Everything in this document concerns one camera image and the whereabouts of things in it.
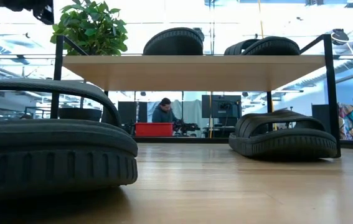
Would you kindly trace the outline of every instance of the black slide sandal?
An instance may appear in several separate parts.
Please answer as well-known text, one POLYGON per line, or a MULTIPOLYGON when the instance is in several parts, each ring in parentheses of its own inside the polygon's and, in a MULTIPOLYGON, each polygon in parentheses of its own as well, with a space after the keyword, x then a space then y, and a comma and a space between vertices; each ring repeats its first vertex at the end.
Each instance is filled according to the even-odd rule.
POLYGON ((299 55, 299 46, 286 37, 250 39, 228 47, 224 55, 299 55))
POLYGON ((229 144, 239 154, 259 159, 318 159, 337 154, 335 138, 318 120, 287 110, 242 116, 229 144), (296 125, 268 132, 269 124, 287 122, 296 125))
POLYGON ((0 90, 83 96, 105 107, 102 121, 0 121, 0 200, 128 185, 138 177, 135 141, 97 87, 53 80, 0 80, 0 90))
POLYGON ((202 37, 194 29, 179 27, 164 30, 144 46, 143 55, 202 55, 202 37))

